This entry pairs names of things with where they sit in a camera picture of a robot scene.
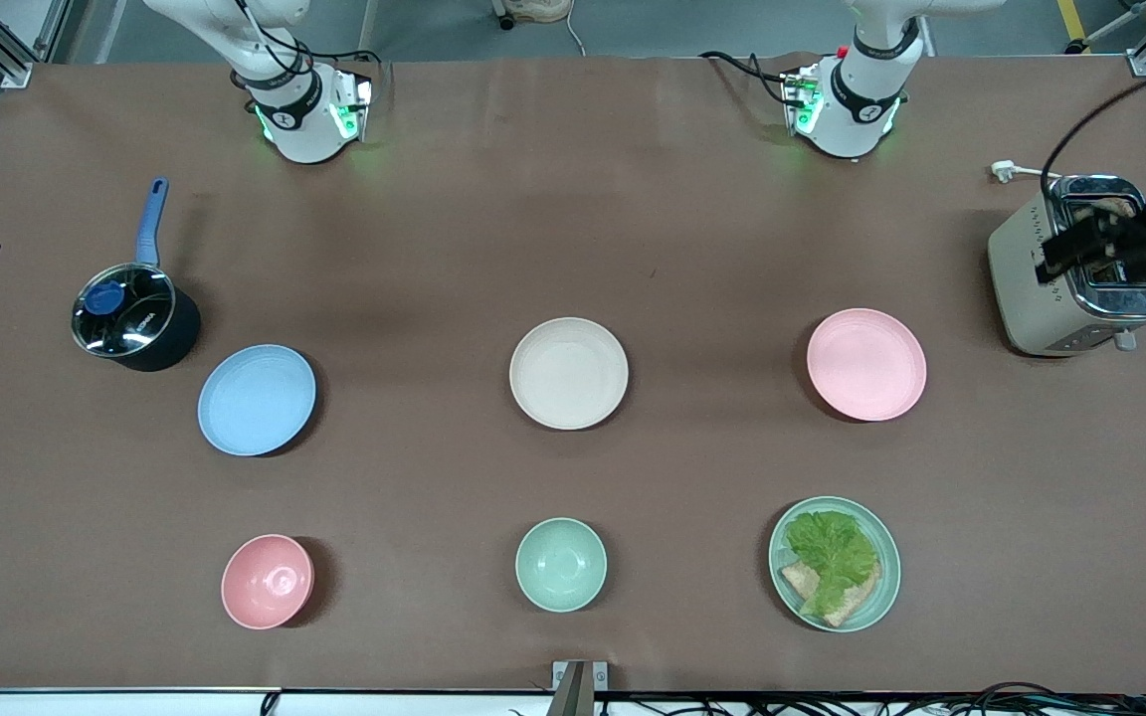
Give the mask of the green plate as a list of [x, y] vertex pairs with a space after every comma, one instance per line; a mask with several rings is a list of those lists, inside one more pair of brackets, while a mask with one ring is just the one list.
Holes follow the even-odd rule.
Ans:
[[[801, 513], [822, 511], [834, 511], [853, 516], [859, 525], [859, 530], [872, 541], [879, 561], [882, 562], [884, 571], [882, 579], [879, 580], [868, 603], [859, 607], [845, 625], [837, 629], [822, 625], [821, 620], [815, 620], [815, 617], [802, 616], [800, 612], [802, 604], [800, 595], [796, 595], [787, 582], [782, 579], [782, 568], [790, 565], [790, 562], [796, 561], [796, 554], [792, 552], [786, 544], [786, 540], [784, 540], [786, 526], [792, 520], [795, 520], [796, 516], [801, 516]], [[793, 503], [791, 508], [787, 508], [782, 513], [768, 540], [767, 566], [770, 584], [772, 584], [779, 600], [788, 608], [792, 615], [800, 617], [804, 622], [804, 625], [810, 625], [823, 631], [833, 631], [834, 634], [851, 634], [851, 631], [859, 631], [876, 625], [876, 623], [890, 612], [892, 606], [895, 606], [901, 587], [900, 554], [895, 540], [890, 536], [890, 530], [887, 529], [886, 525], [877, 516], [868, 511], [868, 508], [859, 506], [854, 499], [846, 499], [835, 495], [815, 495], [815, 497], [799, 499], [799, 502]]]

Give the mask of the pink bowl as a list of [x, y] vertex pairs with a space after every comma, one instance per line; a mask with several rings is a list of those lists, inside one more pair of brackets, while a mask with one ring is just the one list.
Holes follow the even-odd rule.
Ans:
[[260, 535], [229, 558], [220, 580], [220, 600], [237, 625], [251, 630], [281, 628], [309, 601], [314, 581], [314, 562], [299, 540]]

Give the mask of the pink plate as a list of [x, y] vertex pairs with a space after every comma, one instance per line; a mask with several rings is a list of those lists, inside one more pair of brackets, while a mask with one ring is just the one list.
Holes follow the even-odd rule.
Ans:
[[808, 377], [823, 402], [861, 422], [908, 414], [927, 385], [923, 344], [905, 323], [882, 310], [837, 310], [811, 331]]

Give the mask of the beige plate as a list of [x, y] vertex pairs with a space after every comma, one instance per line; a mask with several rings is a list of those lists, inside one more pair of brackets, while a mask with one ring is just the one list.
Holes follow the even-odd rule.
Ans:
[[545, 428], [601, 425], [631, 381], [625, 346], [601, 323], [559, 317], [537, 323], [515, 345], [508, 384], [515, 404]]

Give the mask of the glass lid with blue knob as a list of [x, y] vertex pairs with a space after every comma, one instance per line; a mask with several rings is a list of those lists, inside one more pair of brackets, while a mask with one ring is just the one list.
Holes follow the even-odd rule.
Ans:
[[129, 357], [150, 348], [176, 312], [176, 285], [151, 263], [119, 263], [79, 290], [70, 335], [95, 357]]

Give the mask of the beige and chrome toaster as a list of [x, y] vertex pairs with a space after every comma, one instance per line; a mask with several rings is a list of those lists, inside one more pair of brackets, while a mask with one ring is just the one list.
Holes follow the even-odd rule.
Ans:
[[1088, 266], [1039, 284], [1042, 243], [1086, 213], [1135, 217], [1145, 205], [1137, 187], [1110, 175], [1054, 178], [988, 239], [992, 289], [1011, 345], [1036, 357], [1073, 357], [1108, 343], [1135, 349], [1146, 325], [1146, 290], [1094, 290]]

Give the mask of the green lettuce leaf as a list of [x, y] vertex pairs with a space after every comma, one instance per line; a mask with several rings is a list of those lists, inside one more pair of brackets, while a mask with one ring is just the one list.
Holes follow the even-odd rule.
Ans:
[[786, 526], [784, 540], [796, 561], [818, 572], [822, 589], [835, 595], [868, 579], [873, 562], [879, 561], [872, 541], [859, 530], [856, 519], [841, 512], [801, 513]]

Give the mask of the square toast slice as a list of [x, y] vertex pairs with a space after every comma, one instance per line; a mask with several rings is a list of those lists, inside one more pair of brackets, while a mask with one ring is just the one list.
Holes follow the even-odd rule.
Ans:
[[876, 559], [868, 579], [858, 585], [842, 589], [840, 595], [835, 595], [832, 590], [823, 590], [822, 576], [802, 561], [784, 566], [779, 575], [796, 591], [796, 595], [800, 595], [802, 616], [821, 620], [822, 625], [829, 628], [841, 628], [871, 598], [879, 580], [882, 579], [882, 572], [881, 562]]

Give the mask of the brown table cover sheet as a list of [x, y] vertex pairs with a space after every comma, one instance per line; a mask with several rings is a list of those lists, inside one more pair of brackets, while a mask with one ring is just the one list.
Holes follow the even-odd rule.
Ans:
[[[756, 82], [689, 60], [402, 64], [364, 145], [283, 160], [210, 65], [44, 66], [0, 96], [0, 687], [521, 689], [596, 658], [619, 689], [1146, 692], [1146, 326], [1133, 352], [1010, 352], [987, 241], [1122, 60], [926, 60], [859, 163], [792, 139]], [[181, 362], [92, 357], [70, 309], [133, 259], [201, 309]], [[908, 414], [861, 422], [808, 339], [872, 308], [923, 344]], [[508, 365], [581, 317], [631, 381], [592, 428], [537, 425]], [[248, 346], [308, 359], [290, 444], [218, 451], [197, 399]], [[854, 499], [901, 587], [804, 625], [767, 546]], [[545, 518], [609, 549], [591, 606], [539, 609], [515, 550]], [[250, 538], [312, 557], [251, 630], [220, 580]]]

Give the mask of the green bowl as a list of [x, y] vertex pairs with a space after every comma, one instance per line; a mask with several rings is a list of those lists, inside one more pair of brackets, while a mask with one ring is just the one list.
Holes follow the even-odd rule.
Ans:
[[609, 580], [609, 549], [590, 525], [570, 517], [533, 525], [515, 550], [521, 595], [554, 615], [591, 606]]

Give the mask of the beige shoe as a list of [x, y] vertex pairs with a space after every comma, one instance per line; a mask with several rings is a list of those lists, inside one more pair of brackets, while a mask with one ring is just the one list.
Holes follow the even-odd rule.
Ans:
[[576, 0], [490, 0], [499, 27], [509, 31], [518, 23], [551, 24], [567, 19]]

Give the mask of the blue plate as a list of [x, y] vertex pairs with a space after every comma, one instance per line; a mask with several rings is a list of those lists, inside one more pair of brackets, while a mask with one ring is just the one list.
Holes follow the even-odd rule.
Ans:
[[223, 359], [201, 387], [197, 425], [218, 451], [260, 456], [290, 444], [309, 422], [317, 381], [289, 346], [248, 346]]

